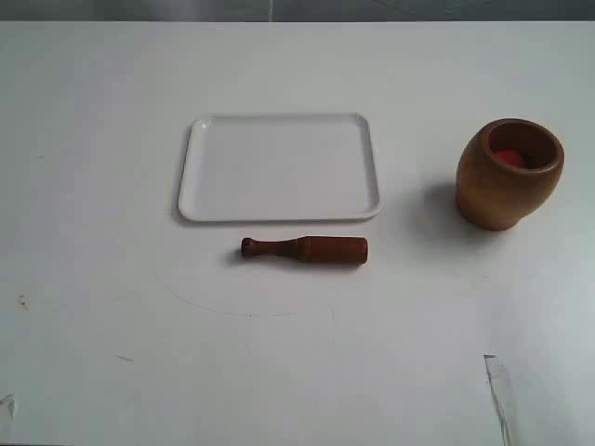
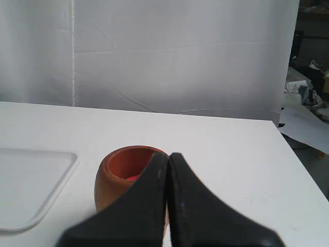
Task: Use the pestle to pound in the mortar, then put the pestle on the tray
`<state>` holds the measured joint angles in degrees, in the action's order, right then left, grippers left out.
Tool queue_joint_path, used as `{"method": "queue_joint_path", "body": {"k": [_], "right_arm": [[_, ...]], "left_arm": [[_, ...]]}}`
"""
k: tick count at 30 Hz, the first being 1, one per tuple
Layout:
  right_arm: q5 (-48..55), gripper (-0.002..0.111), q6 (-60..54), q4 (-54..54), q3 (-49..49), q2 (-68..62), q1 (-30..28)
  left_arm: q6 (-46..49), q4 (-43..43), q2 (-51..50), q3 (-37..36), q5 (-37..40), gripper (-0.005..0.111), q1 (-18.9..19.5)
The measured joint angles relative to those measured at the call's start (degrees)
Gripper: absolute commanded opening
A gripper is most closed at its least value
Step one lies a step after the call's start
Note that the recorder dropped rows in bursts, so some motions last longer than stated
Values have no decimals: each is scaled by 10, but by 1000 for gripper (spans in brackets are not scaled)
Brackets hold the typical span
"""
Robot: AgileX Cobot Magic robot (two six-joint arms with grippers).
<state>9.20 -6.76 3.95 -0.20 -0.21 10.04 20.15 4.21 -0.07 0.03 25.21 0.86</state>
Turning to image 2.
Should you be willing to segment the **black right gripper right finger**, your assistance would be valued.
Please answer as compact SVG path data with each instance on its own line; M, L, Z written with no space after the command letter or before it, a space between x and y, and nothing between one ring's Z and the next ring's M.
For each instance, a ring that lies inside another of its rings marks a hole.
M284 246L275 231L214 195L180 153L168 160L168 210L172 246Z

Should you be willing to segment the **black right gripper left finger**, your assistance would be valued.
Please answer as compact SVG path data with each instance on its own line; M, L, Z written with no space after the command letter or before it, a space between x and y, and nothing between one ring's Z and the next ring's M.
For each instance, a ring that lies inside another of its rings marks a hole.
M167 162L167 155L155 153L118 200L68 228L57 246L162 246Z

